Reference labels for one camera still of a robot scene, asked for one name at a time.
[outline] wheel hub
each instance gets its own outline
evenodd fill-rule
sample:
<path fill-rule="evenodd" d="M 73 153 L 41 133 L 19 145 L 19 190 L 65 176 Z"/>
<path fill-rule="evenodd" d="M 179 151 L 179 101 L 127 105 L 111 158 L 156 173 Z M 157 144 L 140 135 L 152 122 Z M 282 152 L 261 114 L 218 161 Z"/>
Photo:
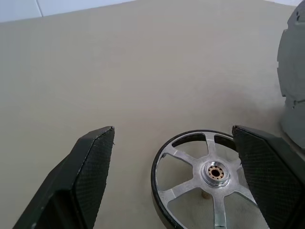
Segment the wheel hub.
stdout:
<path fill-rule="evenodd" d="M 228 168 L 219 161 L 209 161 L 202 166 L 203 180 L 211 187 L 224 187 L 230 182 Z"/>

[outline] axle hole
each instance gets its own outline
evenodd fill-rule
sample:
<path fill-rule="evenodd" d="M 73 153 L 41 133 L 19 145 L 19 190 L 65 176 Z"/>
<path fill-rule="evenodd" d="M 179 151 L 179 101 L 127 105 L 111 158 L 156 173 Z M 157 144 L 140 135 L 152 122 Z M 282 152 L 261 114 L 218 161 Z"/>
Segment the axle hole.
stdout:
<path fill-rule="evenodd" d="M 220 176 L 220 173 L 219 173 L 218 170 L 214 169 L 214 170 L 212 170 L 212 175 L 213 175 L 214 177 L 219 177 L 219 176 Z"/>

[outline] wall tile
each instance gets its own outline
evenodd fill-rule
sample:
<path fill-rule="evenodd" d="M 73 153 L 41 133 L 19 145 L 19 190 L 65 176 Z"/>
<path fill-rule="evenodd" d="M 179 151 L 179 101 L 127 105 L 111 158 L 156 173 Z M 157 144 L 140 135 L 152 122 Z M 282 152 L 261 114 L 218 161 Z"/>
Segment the wall tile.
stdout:
<path fill-rule="evenodd" d="M 43 16 L 128 2 L 132 0 L 38 0 Z"/>
<path fill-rule="evenodd" d="M 0 22 L 41 17 L 36 0 L 0 0 Z"/>

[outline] gray plastic part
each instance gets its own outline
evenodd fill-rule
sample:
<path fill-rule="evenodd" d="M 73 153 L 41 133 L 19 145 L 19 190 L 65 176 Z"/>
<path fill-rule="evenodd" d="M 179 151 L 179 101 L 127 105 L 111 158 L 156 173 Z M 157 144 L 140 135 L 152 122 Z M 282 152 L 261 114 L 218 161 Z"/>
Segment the gray plastic part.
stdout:
<path fill-rule="evenodd" d="M 278 78 L 286 97 L 281 126 L 305 149 L 305 0 L 292 13 L 278 49 Z"/>

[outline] carbon fiber texture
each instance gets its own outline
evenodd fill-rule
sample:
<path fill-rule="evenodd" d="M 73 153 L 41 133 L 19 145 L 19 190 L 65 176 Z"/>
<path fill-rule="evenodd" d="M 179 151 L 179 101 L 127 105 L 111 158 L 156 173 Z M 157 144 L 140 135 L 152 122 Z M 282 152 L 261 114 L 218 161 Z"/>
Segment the carbon fiber texture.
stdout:
<path fill-rule="evenodd" d="M 294 219 L 304 209 L 302 184 L 263 138 L 236 127 L 233 136 L 245 178 L 268 226 L 294 228 Z"/>
<path fill-rule="evenodd" d="M 92 229 L 106 188 L 114 129 L 93 142 L 75 183 L 75 196 L 88 229 Z"/>

